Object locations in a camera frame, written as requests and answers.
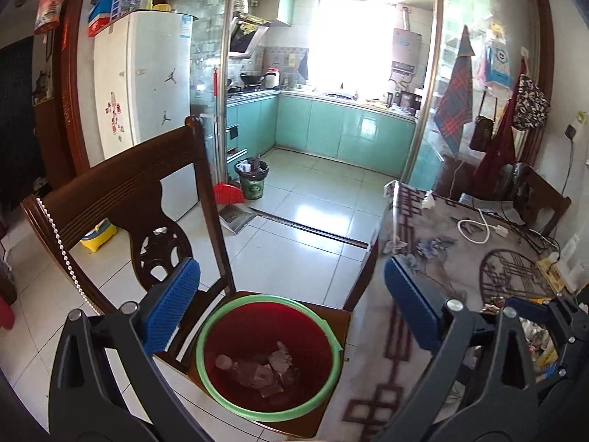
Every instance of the window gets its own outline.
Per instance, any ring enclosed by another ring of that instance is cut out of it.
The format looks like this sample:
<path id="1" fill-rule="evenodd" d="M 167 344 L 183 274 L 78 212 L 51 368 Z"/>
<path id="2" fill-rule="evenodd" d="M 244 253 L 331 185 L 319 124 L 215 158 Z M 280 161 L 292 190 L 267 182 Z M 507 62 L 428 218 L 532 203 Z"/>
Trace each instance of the window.
<path id="1" fill-rule="evenodd" d="M 382 96 L 391 74 L 395 7 L 362 0 L 319 0 L 308 53 L 309 83 L 361 98 Z"/>

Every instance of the dark doorway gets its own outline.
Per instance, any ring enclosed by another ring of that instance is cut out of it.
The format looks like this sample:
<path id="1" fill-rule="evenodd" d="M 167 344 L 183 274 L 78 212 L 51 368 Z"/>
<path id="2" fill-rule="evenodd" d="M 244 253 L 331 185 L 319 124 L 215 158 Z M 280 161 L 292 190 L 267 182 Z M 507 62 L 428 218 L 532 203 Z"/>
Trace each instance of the dark doorway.
<path id="1" fill-rule="evenodd" d="M 0 49 L 0 202 L 13 209 L 45 176 L 32 105 L 33 37 Z"/>

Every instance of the kettle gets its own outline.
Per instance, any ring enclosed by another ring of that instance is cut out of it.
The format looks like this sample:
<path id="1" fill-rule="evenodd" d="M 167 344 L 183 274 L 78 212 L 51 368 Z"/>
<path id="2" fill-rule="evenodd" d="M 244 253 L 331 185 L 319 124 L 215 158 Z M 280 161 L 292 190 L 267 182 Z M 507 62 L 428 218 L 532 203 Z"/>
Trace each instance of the kettle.
<path id="1" fill-rule="evenodd" d="M 280 84 L 281 74 L 279 68 L 268 68 L 264 76 L 264 88 L 275 88 Z"/>

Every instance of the range hood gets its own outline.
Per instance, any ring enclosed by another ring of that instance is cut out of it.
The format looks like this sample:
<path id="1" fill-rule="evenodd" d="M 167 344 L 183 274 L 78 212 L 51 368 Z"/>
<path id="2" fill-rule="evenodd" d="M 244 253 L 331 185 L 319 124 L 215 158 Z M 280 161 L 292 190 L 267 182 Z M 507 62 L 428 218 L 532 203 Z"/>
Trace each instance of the range hood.
<path id="1" fill-rule="evenodd" d="M 270 21 L 249 14 L 247 0 L 234 0 L 233 18 L 229 27 L 229 58 L 251 58 L 270 25 Z"/>

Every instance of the white refrigerator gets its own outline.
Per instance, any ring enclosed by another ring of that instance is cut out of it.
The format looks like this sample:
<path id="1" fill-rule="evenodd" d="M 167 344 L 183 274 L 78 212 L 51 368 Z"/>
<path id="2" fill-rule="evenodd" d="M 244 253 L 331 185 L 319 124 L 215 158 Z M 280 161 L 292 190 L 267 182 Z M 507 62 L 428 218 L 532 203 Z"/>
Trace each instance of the white refrigerator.
<path id="1" fill-rule="evenodd" d="M 190 115 L 193 18 L 134 11 L 94 38 L 94 92 L 104 157 L 181 127 Z M 163 211 L 178 220 L 197 202 L 192 165 L 162 180 Z"/>

